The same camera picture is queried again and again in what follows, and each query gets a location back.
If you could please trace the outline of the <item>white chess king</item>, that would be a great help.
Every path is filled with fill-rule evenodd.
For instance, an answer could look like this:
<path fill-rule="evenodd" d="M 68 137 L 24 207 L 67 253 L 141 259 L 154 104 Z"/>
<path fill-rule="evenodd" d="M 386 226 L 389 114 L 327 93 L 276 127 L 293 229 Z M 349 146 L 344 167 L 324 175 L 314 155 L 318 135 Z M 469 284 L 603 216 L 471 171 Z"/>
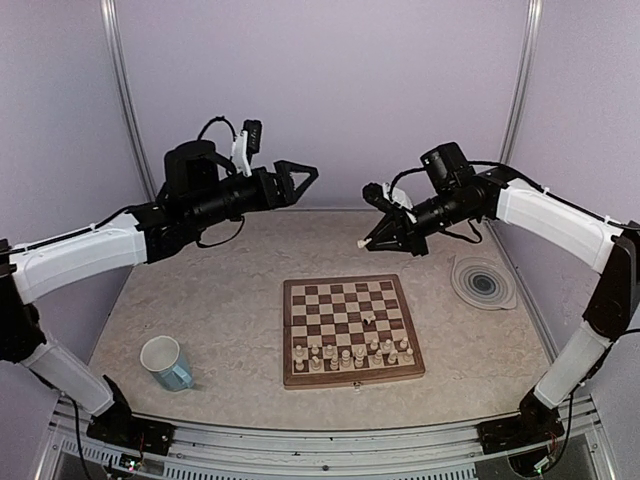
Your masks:
<path fill-rule="evenodd" d="M 354 367 L 356 369 L 363 367 L 365 354 L 366 349 L 362 346 L 354 349 Z"/>

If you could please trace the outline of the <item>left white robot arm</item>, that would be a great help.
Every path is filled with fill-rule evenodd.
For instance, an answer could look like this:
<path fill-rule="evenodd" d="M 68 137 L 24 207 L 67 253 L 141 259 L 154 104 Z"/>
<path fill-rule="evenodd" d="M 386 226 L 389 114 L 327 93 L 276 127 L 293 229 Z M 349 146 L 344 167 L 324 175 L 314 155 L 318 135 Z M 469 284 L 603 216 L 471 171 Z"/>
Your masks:
<path fill-rule="evenodd" d="M 21 364 L 65 393 L 95 425 L 121 445 L 133 443 L 140 424 L 117 385 L 45 334 L 35 301 L 95 275 L 152 264 L 201 242 L 205 230 L 247 213 L 297 203 L 318 178 L 313 166 L 279 160 L 254 168 L 253 140 L 239 138 L 232 155 L 209 140 L 192 140 L 164 157 L 165 182 L 152 202 L 126 206 L 79 230 L 15 247 L 1 242 L 1 358 Z"/>

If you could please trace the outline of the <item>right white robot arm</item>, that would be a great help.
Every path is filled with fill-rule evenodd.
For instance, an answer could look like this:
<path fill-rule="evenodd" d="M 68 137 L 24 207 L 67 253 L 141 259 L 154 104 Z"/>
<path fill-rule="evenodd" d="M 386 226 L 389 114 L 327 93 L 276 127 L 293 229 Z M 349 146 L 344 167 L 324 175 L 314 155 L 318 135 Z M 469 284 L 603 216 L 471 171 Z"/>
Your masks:
<path fill-rule="evenodd" d="M 511 423 L 512 436 L 531 444 L 549 429 L 562 401 L 596 371 L 629 329 L 639 306 L 639 227 L 564 200 L 508 165 L 487 162 L 482 172 L 475 167 L 459 145 L 450 142 L 423 154 L 416 169 L 429 177 L 434 197 L 413 203 L 397 186 L 405 172 L 389 183 L 365 185 L 363 199 L 384 217 L 360 245 L 369 251 L 423 256 L 428 236 L 449 234 L 463 221 L 490 219 L 539 236 L 598 274 L 580 326 L 523 398 Z"/>

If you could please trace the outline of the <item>white chess piece back row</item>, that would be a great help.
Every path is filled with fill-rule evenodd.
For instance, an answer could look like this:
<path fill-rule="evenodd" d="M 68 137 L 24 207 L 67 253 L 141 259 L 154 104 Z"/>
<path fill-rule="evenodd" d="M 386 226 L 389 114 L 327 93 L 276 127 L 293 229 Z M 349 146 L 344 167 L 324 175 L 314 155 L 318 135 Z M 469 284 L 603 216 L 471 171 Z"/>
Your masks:
<path fill-rule="evenodd" d="M 389 353 L 387 357 L 387 363 L 389 365 L 393 365 L 397 362 L 397 358 L 398 358 L 398 352 L 396 350 L 393 350 Z"/>

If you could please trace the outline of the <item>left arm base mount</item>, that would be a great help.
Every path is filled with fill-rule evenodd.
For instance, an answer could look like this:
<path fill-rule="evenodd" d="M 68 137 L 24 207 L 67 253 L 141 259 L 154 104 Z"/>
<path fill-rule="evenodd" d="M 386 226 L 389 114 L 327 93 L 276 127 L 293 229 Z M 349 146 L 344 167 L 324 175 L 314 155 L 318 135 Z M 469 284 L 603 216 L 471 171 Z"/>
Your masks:
<path fill-rule="evenodd" d="M 136 416 L 110 424 L 92 420 L 87 428 L 89 438 L 143 454 L 161 456 L 168 455 L 174 432 L 175 426 L 170 423 Z"/>

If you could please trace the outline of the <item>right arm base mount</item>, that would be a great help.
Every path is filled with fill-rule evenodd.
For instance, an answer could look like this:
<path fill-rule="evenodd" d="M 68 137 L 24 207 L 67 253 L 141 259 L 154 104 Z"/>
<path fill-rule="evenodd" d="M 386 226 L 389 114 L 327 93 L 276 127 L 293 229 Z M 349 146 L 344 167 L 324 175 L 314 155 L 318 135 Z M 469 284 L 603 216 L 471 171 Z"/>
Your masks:
<path fill-rule="evenodd" d="M 485 455 L 548 441 L 565 433 L 560 420 L 526 426 L 520 415 L 481 422 L 476 430 Z"/>

